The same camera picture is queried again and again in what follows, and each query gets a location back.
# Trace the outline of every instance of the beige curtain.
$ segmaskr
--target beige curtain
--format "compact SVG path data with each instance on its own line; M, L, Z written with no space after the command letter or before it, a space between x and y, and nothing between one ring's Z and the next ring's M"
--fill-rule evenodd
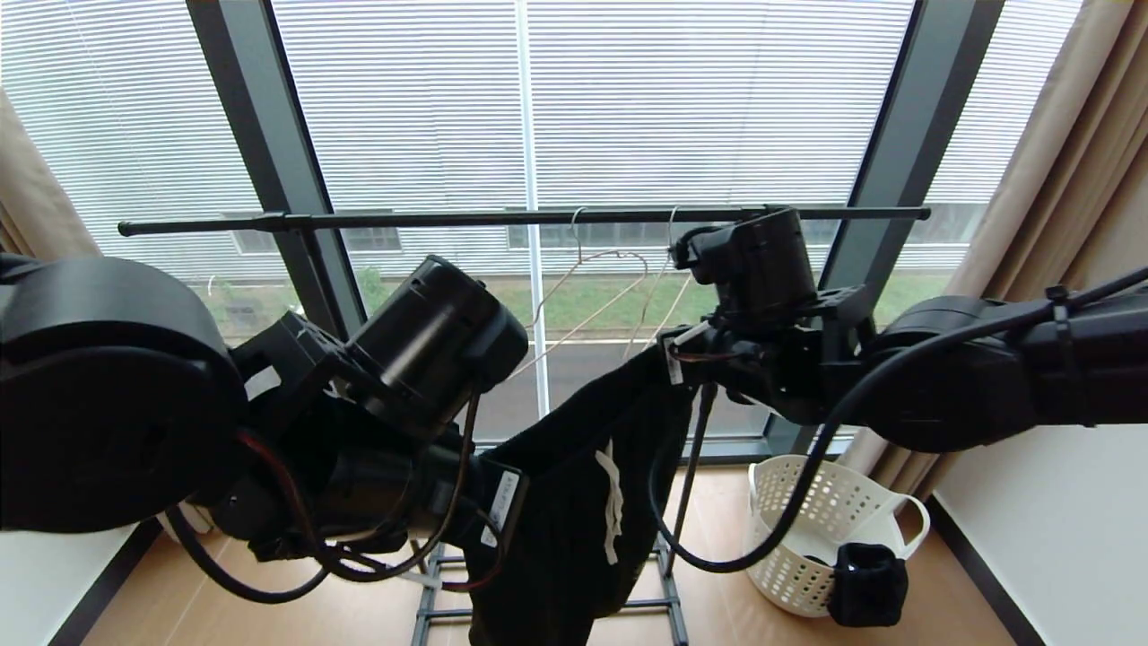
M1096 249L1148 240L1148 2L1080 8L969 254L947 293L1039 297L1112 275ZM877 482L925 498L955 454L915 453L864 431L841 458Z
M2 87L0 244L6 251L48 260L100 254L71 200L29 139Z

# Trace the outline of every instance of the wooden floor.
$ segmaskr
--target wooden floor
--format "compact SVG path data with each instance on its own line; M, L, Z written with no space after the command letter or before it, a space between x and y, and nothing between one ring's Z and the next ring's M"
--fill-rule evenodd
M712 559L740 555L746 507L744 469L703 470L693 489L683 542ZM307 562L258 565L242 543L218 535L204 543L224 568L266 590L292 587L315 571ZM695 646L1013 644L938 537L925 540L908 569L909 596L901 623L889 629L846 629L830 618L789 615L761 597L742 573L712 575L681 561L675 573ZM656 568L647 567L633 598L660 597L656 575ZM259 606L232 597L208 581L178 545L162 536L84 644L406 645L419 591L405 581L356 585L331 578L298 601ZM459 594L442 593L439 598L443 608L468 602ZM660 613L599 620L590 638L595 645L669 643L669 623ZM434 628L429 644L465 646L466 624Z

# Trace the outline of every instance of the white vertical pole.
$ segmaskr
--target white vertical pole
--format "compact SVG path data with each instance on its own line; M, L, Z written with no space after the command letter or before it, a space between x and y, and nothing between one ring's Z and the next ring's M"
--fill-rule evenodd
M526 173L526 208L538 208L538 176L534 161L534 101L530 96L530 34L527 30L526 0L514 2L514 31L518 34L518 80L522 104L522 163ZM538 418L550 413L550 376L546 371L546 312L542 303L542 240L538 225L527 225L527 242L530 252L530 302L538 312L534 321L535 382L538 390Z

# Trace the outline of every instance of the black pants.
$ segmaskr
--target black pants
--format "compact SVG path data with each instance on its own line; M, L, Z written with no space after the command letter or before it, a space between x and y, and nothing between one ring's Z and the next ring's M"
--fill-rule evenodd
M646 501L650 468L664 443L681 456L692 399L693 389L669 386L660 350L651 349L491 451L522 469L530 489L502 573L471 594L471 644L581 646L595 618L621 609L658 532ZM611 483L595 460L611 441L625 500L613 566L604 548ZM676 462L658 466L662 509ZM490 561L489 550L466 553L476 575Z

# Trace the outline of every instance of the robotic arm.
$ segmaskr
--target robotic arm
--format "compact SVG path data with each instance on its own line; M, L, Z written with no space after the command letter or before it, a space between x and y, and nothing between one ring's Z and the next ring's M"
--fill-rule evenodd
M815 288L798 221L781 208L696 228L670 249L720 299L700 326L659 338L670 379L701 386L703 411L722 387L823 425L792 514L766 544L715 565L672 542L691 563L732 571L768 554L841 423L945 452L1037 425L1148 421L1148 288L1128 290L1148 267L1023 303L930 298L877 334L864 286ZM428 256L347 343L287 313L227 349L189 288L117 258L3 256L0 322L0 528L98 531L189 500L261 560L318 560L310 587L327 573L405 575L439 542L501 552L512 540L527 478L474 456L471 435L480 396L526 355L526 333L443 258ZM258 382L274 386L249 394ZM511 493L507 478L520 483ZM403 563L369 557L411 535L428 540ZM276 597L216 575L257 601L310 590Z

